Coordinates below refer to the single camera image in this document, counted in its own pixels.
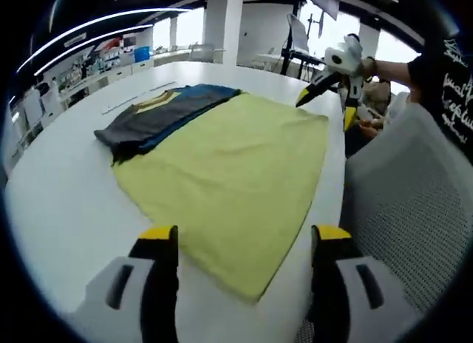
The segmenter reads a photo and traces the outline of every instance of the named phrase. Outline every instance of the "window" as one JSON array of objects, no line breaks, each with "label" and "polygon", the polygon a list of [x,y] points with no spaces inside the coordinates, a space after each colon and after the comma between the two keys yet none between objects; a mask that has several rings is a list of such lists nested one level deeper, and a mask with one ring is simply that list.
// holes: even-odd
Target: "window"
[{"label": "window", "polygon": [[[304,24],[307,32],[309,27],[309,18],[312,13],[312,19],[318,21],[321,15],[321,8],[306,0],[307,4],[302,7],[299,20]],[[312,23],[309,34],[309,52],[316,57],[322,58],[328,47],[334,47],[337,43],[343,41],[343,37],[348,34],[358,34],[360,30],[360,19],[350,14],[338,12],[337,20],[333,20],[328,14],[324,14],[324,29],[319,38],[319,24]]]},{"label": "window", "polygon": [[177,46],[201,44],[204,31],[204,8],[191,10],[177,16]]},{"label": "window", "polygon": [[169,30],[171,29],[171,20],[164,19],[153,26],[153,50],[158,47],[169,48],[171,44]]},{"label": "window", "polygon": [[[410,62],[420,53],[407,46],[404,42],[393,35],[382,30],[379,33],[378,49],[376,50],[376,59],[391,62]],[[408,92],[409,88],[402,84],[391,82],[391,92],[398,94],[399,92]]]}]

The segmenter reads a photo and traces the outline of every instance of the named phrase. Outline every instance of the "black shirt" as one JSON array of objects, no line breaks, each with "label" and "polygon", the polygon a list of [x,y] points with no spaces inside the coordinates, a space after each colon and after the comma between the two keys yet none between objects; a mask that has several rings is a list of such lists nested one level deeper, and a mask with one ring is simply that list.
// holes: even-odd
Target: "black shirt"
[{"label": "black shirt", "polygon": [[408,67],[421,105],[473,163],[473,77],[456,40],[426,44]]}]

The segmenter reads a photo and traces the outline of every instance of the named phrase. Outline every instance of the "white table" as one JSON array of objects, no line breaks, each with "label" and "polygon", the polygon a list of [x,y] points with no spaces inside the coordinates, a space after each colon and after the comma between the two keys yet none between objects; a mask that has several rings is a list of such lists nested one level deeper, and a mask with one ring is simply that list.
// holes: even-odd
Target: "white table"
[{"label": "white table", "polygon": [[[86,284],[115,257],[126,256],[138,234],[151,225],[119,189],[110,152],[93,135],[128,105],[106,115],[101,110],[169,81],[177,81],[172,87],[231,86],[289,105],[306,84],[257,69],[175,62],[117,81],[59,115],[13,169],[6,199],[25,265],[40,292],[60,312],[74,311]],[[338,225],[344,185],[338,95],[326,92],[304,108],[328,116],[330,127],[319,184],[293,247],[257,305],[220,289],[181,254],[176,309],[180,343],[293,341],[310,304],[310,226]]]}]

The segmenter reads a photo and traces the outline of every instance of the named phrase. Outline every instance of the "ceiling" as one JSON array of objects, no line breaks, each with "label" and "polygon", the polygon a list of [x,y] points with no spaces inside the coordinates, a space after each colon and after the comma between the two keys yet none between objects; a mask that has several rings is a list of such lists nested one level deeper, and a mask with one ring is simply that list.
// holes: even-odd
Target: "ceiling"
[{"label": "ceiling", "polygon": [[[57,35],[76,27],[86,21],[93,20],[101,16],[106,16],[112,13],[117,13],[125,10],[134,10],[140,8],[150,7],[169,7],[172,4],[181,2],[182,0],[47,0],[49,3],[46,5],[46,9],[39,15],[39,19],[35,23],[34,33],[30,36],[28,43],[23,43],[20,48],[23,61],[31,54],[36,51],[39,47],[43,46],[52,38]],[[283,4],[293,4],[296,1],[301,0],[260,0],[260,2],[273,2]],[[366,2],[373,7],[378,8],[390,15],[396,17],[406,25],[410,26],[415,32],[420,35],[428,34],[428,24],[425,21],[418,18],[418,12],[413,9],[410,0],[398,0],[398,3],[393,3],[392,0],[359,0]],[[205,0],[193,1],[190,4],[186,4],[184,7],[194,8],[205,5]],[[359,16],[366,15],[366,12],[360,10],[357,7],[352,7],[349,4],[341,3],[341,10],[346,10],[348,13],[353,13]],[[148,23],[156,22],[158,19],[166,18],[175,13],[166,13],[158,18],[154,18]],[[132,27],[140,23],[145,18],[149,17],[149,13],[141,13],[132,16],[120,17],[110,19],[98,24],[94,24],[91,27],[86,28],[87,38],[109,33],[111,31]],[[388,26],[393,33],[396,35],[402,35],[402,32],[396,30],[396,27]],[[71,35],[69,38],[79,35],[82,31]],[[407,43],[409,36],[401,36]],[[27,64],[20,72],[22,76],[31,76],[39,67],[46,62],[50,61],[55,56],[62,53],[64,48],[64,41],[58,42],[52,45],[50,48],[45,50],[37,58],[33,59],[31,64]]]}]

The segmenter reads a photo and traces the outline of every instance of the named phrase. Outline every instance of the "white pillar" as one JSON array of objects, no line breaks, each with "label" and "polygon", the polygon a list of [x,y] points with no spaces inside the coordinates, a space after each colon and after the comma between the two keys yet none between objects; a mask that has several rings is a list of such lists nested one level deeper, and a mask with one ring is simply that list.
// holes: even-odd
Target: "white pillar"
[{"label": "white pillar", "polygon": [[1,139],[1,158],[3,168],[6,174],[9,176],[21,155],[21,151],[18,148],[18,142],[20,139],[21,131],[19,129],[18,123],[13,122],[10,105],[7,105],[3,137]]},{"label": "white pillar", "polygon": [[223,64],[237,65],[239,28],[243,0],[208,0],[204,21],[204,43],[224,49]]},{"label": "white pillar", "polygon": [[202,43],[205,42],[205,21],[207,20],[207,9],[204,9],[204,28],[202,29]]},{"label": "white pillar", "polygon": [[169,46],[176,46],[176,36],[177,36],[177,17],[171,19],[171,25],[169,28]]},{"label": "white pillar", "polygon": [[153,28],[150,27],[136,34],[136,47],[150,46],[153,48]]},{"label": "white pillar", "polygon": [[363,47],[363,57],[375,57],[378,49],[379,30],[373,29],[365,24],[360,24],[358,32],[361,47]]}]

